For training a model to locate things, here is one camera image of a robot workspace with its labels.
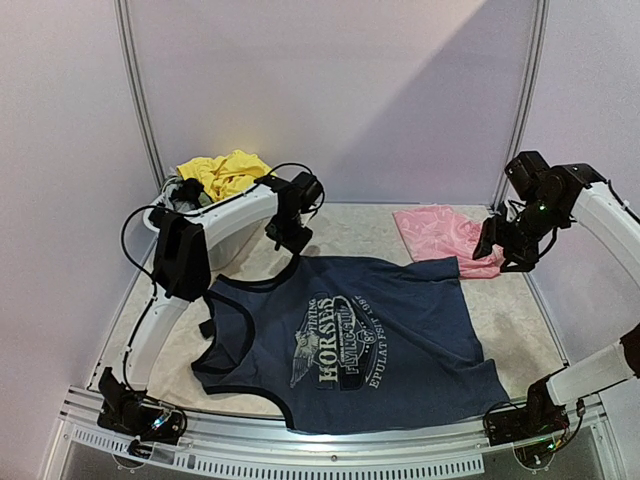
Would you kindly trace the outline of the blue garment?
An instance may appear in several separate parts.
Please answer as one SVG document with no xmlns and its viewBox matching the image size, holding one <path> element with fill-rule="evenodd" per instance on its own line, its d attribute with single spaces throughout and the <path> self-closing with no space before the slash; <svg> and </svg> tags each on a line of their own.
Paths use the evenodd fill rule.
<svg viewBox="0 0 640 480">
<path fill-rule="evenodd" d="M 440 426 L 508 401 L 453 257 L 297 256 L 268 280 L 220 276 L 204 299 L 213 337 L 191 366 L 203 390 L 265 398 L 291 430 Z"/>
</svg>

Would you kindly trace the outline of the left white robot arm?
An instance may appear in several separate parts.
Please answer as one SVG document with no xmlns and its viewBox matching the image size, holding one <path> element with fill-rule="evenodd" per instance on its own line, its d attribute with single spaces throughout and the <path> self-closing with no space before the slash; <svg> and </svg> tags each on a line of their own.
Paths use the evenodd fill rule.
<svg viewBox="0 0 640 480">
<path fill-rule="evenodd" d="M 212 273 L 226 266 L 244 246 L 249 229 L 266 224 L 266 236 L 277 249 L 297 255 L 312 238 L 307 226 L 325 200 L 325 189 L 307 166 L 291 180 L 275 171 L 245 190 L 189 212 L 177 212 L 154 201 L 137 209 L 156 233 L 150 298 L 134 323 L 117 363 L 104 368 L 98 390 L 116 398 L 111 419 L 128 434 L 148 426 L 148 412 L 131 397 L 145 395 L 153 366 L 176 322 L 212 283 Z"/>
</svg>

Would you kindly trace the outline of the aluminium frame post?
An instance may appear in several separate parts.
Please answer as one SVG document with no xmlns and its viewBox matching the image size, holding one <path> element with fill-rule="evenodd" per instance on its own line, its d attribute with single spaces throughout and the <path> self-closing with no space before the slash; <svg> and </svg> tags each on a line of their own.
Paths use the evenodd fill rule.
<svg viewBox="0 0 640 480">
<path fill-rule="evenodd" d="M 114 7 L 126 77 L 143 149 L 149 163 L 152 179 L 157 189 L 160 189 L 164 180 L 163 167 L 144 91 L 134 39 L 130 2 L 115 0 Z"/>
<path fill-rule="evenodd" d="M 490 204 L 491 210 L 497 208 L 507 196 L 509 181 L 506 173 L 504 172 L 504 168 L 520 150 L 534 98 L 535 86 L 544 48 L 546 25 L 549 13 L 549 1 L 538 0 L 534 3 L 534 6 L 535 9 L 526 50 L 523 77 L 516 108 L 516 117 L 509 138 L 505 160 L 501 167 L 500 175 Z"/>
</svg>

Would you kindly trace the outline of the left aluminium frame post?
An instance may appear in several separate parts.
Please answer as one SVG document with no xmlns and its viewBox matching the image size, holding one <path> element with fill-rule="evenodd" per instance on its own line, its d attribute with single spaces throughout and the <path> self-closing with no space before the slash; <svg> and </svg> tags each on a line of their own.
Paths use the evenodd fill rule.
<svg viewBox="0 0 640 480">
<path fill-rule="evenodd" d="M 149 163 L 152 179 L 157 189 L 160 189 L 164 180 L 163 167 L 144 91 L 134 39 L 130 2 L 115 0 L 114 7 L 126 77 L 143 149 Z"/>
</svg>

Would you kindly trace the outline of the white plastic laundry basket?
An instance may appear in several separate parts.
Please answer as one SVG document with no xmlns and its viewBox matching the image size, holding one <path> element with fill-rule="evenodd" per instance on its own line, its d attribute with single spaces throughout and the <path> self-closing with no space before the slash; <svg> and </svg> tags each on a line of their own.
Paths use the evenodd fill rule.
<svg viewBox="0 0 640 480">
<path fill-rule="evenodd" d="M 277 194 L 254 184 L 222 201 L 178 214 L 204 229 L 211 271 L 226 267 L 246 245 L 259 224 L 277 213 Z"/>
</svg>

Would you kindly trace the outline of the right aluminium frame post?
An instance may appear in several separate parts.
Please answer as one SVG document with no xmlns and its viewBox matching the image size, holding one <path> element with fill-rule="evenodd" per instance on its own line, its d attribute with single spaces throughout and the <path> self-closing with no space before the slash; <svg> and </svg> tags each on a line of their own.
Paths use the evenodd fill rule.
<svg viewBox="0 0 640 480">
<path fill-rule="evenodd" d="M 516 117 L 509 138 L 505 160 L 501 167 L 500 175 L 490 204 L 491 210 L 497 208 L 507 196 L 509 181 L 506 173 L 504 172 L 504 168 L 520 150 L 534 98 L 535 86 L 544 48 L 546 25 L 549 13 L 549 1 L 538 0 L 534 3 L 534 6 L 535 9 L 526 50 L 523 77 L 516 108 Z"/>
</svg>

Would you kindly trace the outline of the aluminium front rail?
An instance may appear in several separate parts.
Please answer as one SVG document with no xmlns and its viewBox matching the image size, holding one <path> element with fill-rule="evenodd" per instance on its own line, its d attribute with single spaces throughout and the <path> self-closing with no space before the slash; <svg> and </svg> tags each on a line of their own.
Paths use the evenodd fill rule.
<svg viewBox="0 0 640 480">
<path fill-rule="evenodd" d="M 130 438 L 97 424 L 101 397 L 72 387 L 59 413 L 45 479 L 628 479 L 598 400 L 571 419 L 571 441 L 534 456 L 538 437 L 493 446 L 480 418 L 414 431 L 331 436 L 283 421 L 191 412 L 177 445 L 130 455 Z"/>
</svg>

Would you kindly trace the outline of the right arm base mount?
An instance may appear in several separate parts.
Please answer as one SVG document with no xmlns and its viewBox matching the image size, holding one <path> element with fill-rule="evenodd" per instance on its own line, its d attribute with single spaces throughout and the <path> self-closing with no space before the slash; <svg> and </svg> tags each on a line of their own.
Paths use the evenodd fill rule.
<svg viewBox="0 0 640 480">
<path fill-rule="evenodd" d="M 499 402 L 489 408 L 482 422 L 491 446 L 554 432 L 561 432 L 562 435 L 548 447 L 550 452 L 559 451 L 571 442 L 582 426 L 584 401 L 579 399 L 576 403 L 579 421 L 572 430 L 566 404 L 557 403 L 551 397 L 548 389 L 550 378 L 548 375 L 529 386 L 526 403 L 522 407 L 509 402 Z"/>
</svg>

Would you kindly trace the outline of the grey garment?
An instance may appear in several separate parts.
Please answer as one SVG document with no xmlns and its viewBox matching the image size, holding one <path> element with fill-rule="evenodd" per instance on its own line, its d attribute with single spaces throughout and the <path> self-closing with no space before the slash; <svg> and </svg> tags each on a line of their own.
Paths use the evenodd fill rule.
<svg viewBox="0 0 640 480">
<path fill-rule="evenodd" d="M 213 201 L 204 191 L 174 190 L 169 203 L 175 211 L 189 212 L 210 206 Z"/>
</svg>

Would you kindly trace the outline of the black garment in basket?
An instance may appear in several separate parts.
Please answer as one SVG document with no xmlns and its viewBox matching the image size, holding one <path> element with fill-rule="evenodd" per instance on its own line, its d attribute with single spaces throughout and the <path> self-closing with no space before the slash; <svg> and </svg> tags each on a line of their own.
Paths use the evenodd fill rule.
<svg viewBox="0 0 640 480">
<path fill-rule="evenodd" d="M 204 193 L 204 186 L 196 179 L 183 180 L 173 192 L 173 198 L 180 202 L 200 204 L 200 196 Z"/>
</svg>

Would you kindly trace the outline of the yellow garment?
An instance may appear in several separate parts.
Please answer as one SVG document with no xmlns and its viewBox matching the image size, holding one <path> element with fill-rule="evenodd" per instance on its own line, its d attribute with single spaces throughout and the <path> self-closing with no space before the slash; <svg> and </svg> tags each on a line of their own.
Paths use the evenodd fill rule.
<svg viewBox="0 0 640 480">
<path fill-rule="evenodd" d="M 271 167 L 256 154 L 234 150 L 226 156 L 192 158 L 178 165 L 176 171 L 184 180 L 197 180 L 204 192 L 219 202 L 249 189 Z"/>
</svg>

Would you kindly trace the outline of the pink patterned shorts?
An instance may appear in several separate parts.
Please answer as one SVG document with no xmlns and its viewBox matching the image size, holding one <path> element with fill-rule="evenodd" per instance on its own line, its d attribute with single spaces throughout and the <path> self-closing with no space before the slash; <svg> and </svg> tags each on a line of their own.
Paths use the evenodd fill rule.
<svg viewBox="0 0 640 480">
<path fill-rule="evenodd" d="M 461 278 L 493 279 L 500 275 L 504 261 L 501 248 L 493 247 L 488 256 L 474 260 L 482 223 L 451 206 L 400 210 L 393 213 L 393 218 L 414 262 L 455 257 Z"/>
</svg>

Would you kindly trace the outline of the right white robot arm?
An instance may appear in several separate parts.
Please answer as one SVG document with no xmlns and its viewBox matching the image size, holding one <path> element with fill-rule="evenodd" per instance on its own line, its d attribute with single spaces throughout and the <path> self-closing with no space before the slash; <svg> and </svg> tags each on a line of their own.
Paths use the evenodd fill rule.
<svg viewBox="0 0 640 480">
<path fill-rule="evenodd" d="M 481 224 L 472 254 L 501 253 L 530 276 L 563 366 L 528 386 L 517 427 L 537 436 L 555 407 L 639 378 L 639 216 L 586 163 L 521 151 L 503 168 L 509 195 Z"/>
</svg>

